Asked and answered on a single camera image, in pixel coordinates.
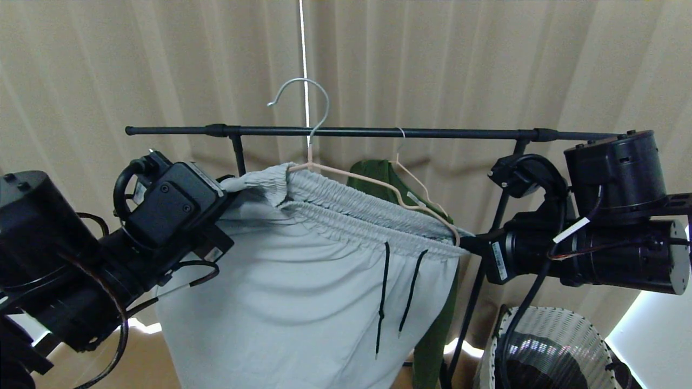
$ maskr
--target drawstring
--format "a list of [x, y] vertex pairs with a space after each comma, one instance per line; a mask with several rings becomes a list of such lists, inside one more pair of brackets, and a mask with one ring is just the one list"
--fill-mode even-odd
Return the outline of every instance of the drawstring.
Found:
[[382, 277], [382, 298], [380, 299], [380, 321], [377, 323], [377, 341], [375, 342], [375, 359], [380, 352], [380, 335], [382, 332], [382, 320], [385, 318], [385, 292], [387, 290], [387, 273], [389, 273], [389, 242], [385, 242], [385, 273]]
[[416, 262], [416, 270], [413, 272], [413, 279], [411, 280], [411, 290], [408, 292], [408, 301], [406, 302], [406, 309], [403, 311], [403, 318], [401, 318], [401, 323], [399, 324], [399, 337], [401, 338], [401, 330], [403, 329], [403, 324], [406, 323], [406, 316], [408, 316], [408, 310], [411, 308], [411, 300], [413, 299], [413, 288], [416, 286], [416, 278], [418, 277], [418, 269], [421, 267], [421, 262], [423, 261], [423, 256], [427, 253], [424, 250], [421, 255], [418, 256], [418, 262]]

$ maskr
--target green garment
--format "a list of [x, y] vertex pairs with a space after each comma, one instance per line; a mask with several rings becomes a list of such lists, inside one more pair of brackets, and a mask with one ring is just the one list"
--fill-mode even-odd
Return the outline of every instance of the green garment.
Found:
[[[407, 195], [409, 192], [413, 193], [413, 191], [411, 191], [399, 176], [397, 176], [389, 161], [361, 161], [353, 165], [350, 172], [389, 183], [399, 190], [405, 204], [410, 206], [418, 205]], [[398, 203], [397, 196], [394, 192], [383, 186], [353, 178], [348, 179], [347, 185], [361, 192], [379, 197], [382, 200]], [[429, 209], [453, 224], [452, 219], [446, 217], [440, 210], [431, 206], [427, 201], [421, 199], [415, 193], [413, 193], [413, 195], [422, 203], [426, 204]], [[413, 387], [415, 389], [435, 389], [437, 387], [439, 368], [442, 362], [447, 333], [452, 324], [458, 286], [457, 276], [455, 275], [452, 287], [449, 291], [449, 296], [447, 296], [447, 301], [444, 303], [439, 315], [435, 321], [432, 322], [432, 325], [418, 342], [413, 352]]]

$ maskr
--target white wall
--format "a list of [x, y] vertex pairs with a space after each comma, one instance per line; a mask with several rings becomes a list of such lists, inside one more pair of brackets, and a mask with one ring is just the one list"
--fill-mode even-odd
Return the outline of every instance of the white wall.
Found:
[[606, 340], [645, 388], [689, 388], [692, 292], [642, 292]]

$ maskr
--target clothes hanger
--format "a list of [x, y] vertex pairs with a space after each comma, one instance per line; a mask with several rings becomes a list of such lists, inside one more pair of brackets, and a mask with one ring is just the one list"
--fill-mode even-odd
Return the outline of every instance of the clothes hanger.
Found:
[[334, 174], [339, 174], [342, 176], [363, 180], [363, 181], [370, 182], [370, 183], [373, 183], [375, 185], [380, 185], [380, 186], [383, 186], [387, 189], [390, 189], [397, 196], [397, 201], [399, 202], [400, 206], [402, 206], [408, 210], [421, 210], [423, 212], [429, 213], [430, 216], [433, 216], [435, 219], [439, 220], [442, 224], [444, 224], [447, 228], [449, 228], [449, 230], [452, 231], [452, 235], [454, 235], [455, 245], [459, 246], [461, 239], [459, 238], [459, 232], [457, 231], [456, 227], [454, 227], [452, 224], [450, 224], [448, 221], [446, 221], [442, 216], [438, 215], [437, 213], [435, 213], [434, 211], [432, 211], [431, 209], [429, 209], [427, 207], [409, 206], [408, 204], [405, 204], [403, 202], [403, 198], [401, 197], [401, 193], [394, 186], [391, 186], [390, 184], [388, 184], [386, 182], [382, 182], [382, 181], [379, 181], [376, 179], [371, 179], [370, 177], [361, 176], [359, 174], [354, 174], [351, 172], [346, 172], [344, 170], [330, 168], [329, 166], [325, 166], [325, 165], [321, 165], [319, 163], [313, 162], [313, 158], [312, 158], [312, 140], [313, 140], [313, 137], [315, 136], [317, 129], [320, 128], [320, 126], [327, 120], [327, 116], [329, 115], [329, 95], [327, 94], [327, 91], [325, 91], [325, 89], [322, 88], [322, 85], [319, 85], [317, 82], [310, 80], [309, 78], [293, 78], [292, 80], [286, 81], [281, 86], [281, 88], [279, 88], [279, 91], [276, 93], [276, 97], [274, 98], [274, 101], [268, 103], [267, 107], [271, 107], [272, 105], [276, 104], [279, 101], [279, 98], [281, 97], [281, 93], [283, 93], [284, 89], [286, 89], [287, 86], [289, 86], [290, 84], [292, 84], [294, 82], [299, 82], [299, 81], [309, 82], [310, 84], [318, 87], [322, 91], [322, 94], [325, 95], [326, 106], [325, 106], [325, 115], [322, 117], [322, 120], [320, 120], [320, 122], [317, 123], [317, 125], [312, 129], [312, 131], [310, 131], [310, 135], [308, 135], [307, 163], [303, 163], [302, 165], [290, 167], [289, 172], [295, 172], [295, 171], [303, 170], [303, 169], [312, 170], [312, 168], [318, 168], [320, 170], [324, 170], [325, 172], [331, 172]]
[[403, 143], [406, 140], [406, 133], [403, 131], [403, 128], [401, 128], [401, 127], [397, 127], [397, 128], [399, 129], [399, 131], [401, 131], [401, 134], [403, 135], [403, 140], [401, 141], [401, 144], [399, 144], [399, 147], [397, 148], [397, 156], [394, 158], [394, 164], [396, 166], [398, 166], [399, 168], [401, 168], [404, 172], [406, 172], [414, 180], [416, 180], [416, 182], [423, 188], [423, 191], [425, 191], [425, 193], [426, 193], [426, 200], [428, 200], [428, 203], [431, 203], [432, 205], [436, 206], [437, 209], [442, 211], [442, 213], [444, 213], [444, 215], [447, 218], [449, 218], [449, 214], [447, 213], [447, 211], [444, 210], [444, 208], [442, 208], [441, 205], [434, 202], [433, 200], [430, 200], [430, 193], [428, 192], [428, 188], [421, 182], [421, 180], [419, 180], [416, 176], [414, 176], [413, 173], [409, 172], [408, 169], [406, 169], [406, 167], [404, 165], [402, 165], [401, 162], [399, 162], [399, 152], [401, 151], [401, 148], [403, 147]]

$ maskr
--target elastic waistband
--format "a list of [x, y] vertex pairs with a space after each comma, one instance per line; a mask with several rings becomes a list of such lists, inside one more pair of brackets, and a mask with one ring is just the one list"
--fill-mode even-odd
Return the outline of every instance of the elastic waistband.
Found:
[[[250, 172], [221, 185], [229, 191], [257, 188], [275, 207], [298, 221], [314, 224], [319, 233], [375, 250], [389, 242], [402, 255], [448, 260], [466, 253], [439, 220], [333, 181], [309, 170], [288, 173], [295, 163]], [[471, 235], [458, 229], [461, 236]]]

